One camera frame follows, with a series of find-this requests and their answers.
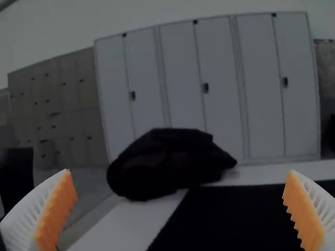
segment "white table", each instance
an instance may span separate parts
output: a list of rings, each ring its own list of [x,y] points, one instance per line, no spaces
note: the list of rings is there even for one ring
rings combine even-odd
[[[264,166],[240,166],[229,170],[215,186],[284,183],[295,169],[313,180],[335,179],[335,160]],[[123,201],[94,225],[68,251],[146,251],[186,194],[146,203]]]

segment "white plastic part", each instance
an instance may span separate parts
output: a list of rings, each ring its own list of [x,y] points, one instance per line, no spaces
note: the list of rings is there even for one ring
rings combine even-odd
[[[35,187],[0,222],[7,251],[41,251],[35,241],[37,227],[51,195],[66,172],[64,169]]]
[[[335,198],[306,176],[292,171],[304,185],[325,231],[320,251],[335,251]]]

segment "black jacket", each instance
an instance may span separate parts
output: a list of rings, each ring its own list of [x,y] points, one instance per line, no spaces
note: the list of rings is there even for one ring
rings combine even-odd
[[[207,182],[218,181],[236,160],[193,129],[153,129],[111,163],[107,181],[119,196],[146,201]]]

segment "dark object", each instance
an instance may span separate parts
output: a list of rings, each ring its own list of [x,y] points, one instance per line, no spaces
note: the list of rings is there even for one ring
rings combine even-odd
[[[1,235],[1,232],[0,232],[0,251],[6,251],[6,247],[5,247],[5,243],[4,243],[4,240],[2,239],[2,235]]]
[[[204,93],[205,94],[209,93],[209,84],[208,83],[204,83],[203,84],[203,89],[204,89]]]
[[[318,182],[335,196],[335,180]],[[284,185],[190,190],[148,251],[303,251]]]
[[[131,91],[129,93],[129,96],[130,96],[130,100],[131,101],[135,101],[136,100],[136,93],[134,91]]]
[[[287,77],[282,78],[282,85],[283,85],[283,88],[288,88],[288,78]]]
[[[178,189],[218,181],[236,160],[191,129],[153,129],[134,141],[107,171],[111,189],[130,200],[146,201]]]
[[[3,149],[0,162],[0,195],[7,214],[34,188],[32,162],[34,150],[29,148]]]

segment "locker door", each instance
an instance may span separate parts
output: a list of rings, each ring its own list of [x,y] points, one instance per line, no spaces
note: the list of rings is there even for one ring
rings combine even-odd
[[[45,115],[35,117],[35,126],[39,140],[47,140],[51,138],[51,128],[49,118]]]
[[[87,150],[84,136],[69,137],[70,148],[72,153],[73,164],[86,165],[87,164]]]
[[[99,109],[83,111],[85,140],[90,162],[93,165],[107,165],[106,144]]]
[[[124,38],[128,85],[133,94],[131,109],[136,137],[164,127],[153,29],[127,33]]]
[[[71,53],[59,59],[59,74],[63,110],[79,110],[76,53]]]
[[[43,107],[47,114],[61,111],[59,96],[59,71],[56,59],[41,64],[43,77]]]
[[[135,139],[121,36],[96,42],[100,100],[109,160]]]
[[[70,142],[66,138],[54,140],[55,162],[57,166],[67,167],[71,164]]]
[[[237,17],[251,158],[284,156],[280,78],[271,15]]]
[[[65,119],[65,135],[68,137],[84,135],[84,124],[81,111],[66,112]]]
[[[239,92],[229,18],[200,20],[195,31],[207,132],[222,149],[243,159]]]
[[[30,79],[31,98],[35,115],[44,113],[43,110],[43,77],[40,65],[34,65],[27,73]]]
[[[23,117],[31,117],[34,113],[31,95],[31,82],[29,79],[29,69],[23,69],[18,76],[20,81],[21,110]]]
[[[160,27],[172,127],[205,129],[192,22]]]
[[[284,85],[285,152],[318,154],[318,100],[311,40],[305,13],[282,13],[274,19]]]
[[[80,103],[83,109],[97,108],[99,106],[95,66],[94,52],[92,48],[88,48],[77,53],[78,63],[78,85]]]
[[[64,114],[55,115],[49,119],[51,138],[60,138],[65,136]]]

